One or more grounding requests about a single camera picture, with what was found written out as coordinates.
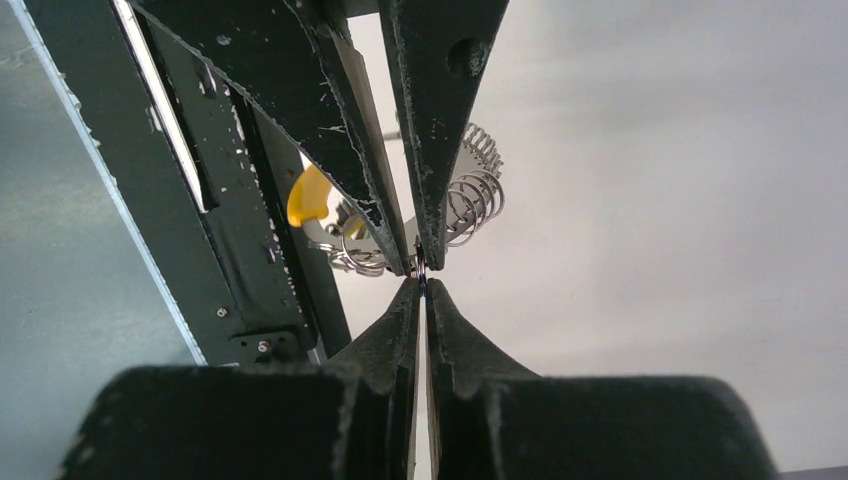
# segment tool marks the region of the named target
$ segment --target yellow handle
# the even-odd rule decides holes
[[[309,220],[322,220],[330,215],[327,199],[333,185],[317,168],[310,165],[294,182],[289,201],[286,204],[286,216],[289,225],[301,227]]]

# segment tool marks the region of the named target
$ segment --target white backdrop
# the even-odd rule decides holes
[[[846,19],[838,0],[513,0],[472,114],[507,206],[434,276],[539,373],[716,376],[781,470],[848,464]],[[351,28],[393,130],[378,19]],[[354,335],[399,285],[338,280]]]

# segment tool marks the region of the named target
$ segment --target gray floor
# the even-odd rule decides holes
[[[0,478],[49,478],[116,372],[193,363],[35,51],[0,0]]]

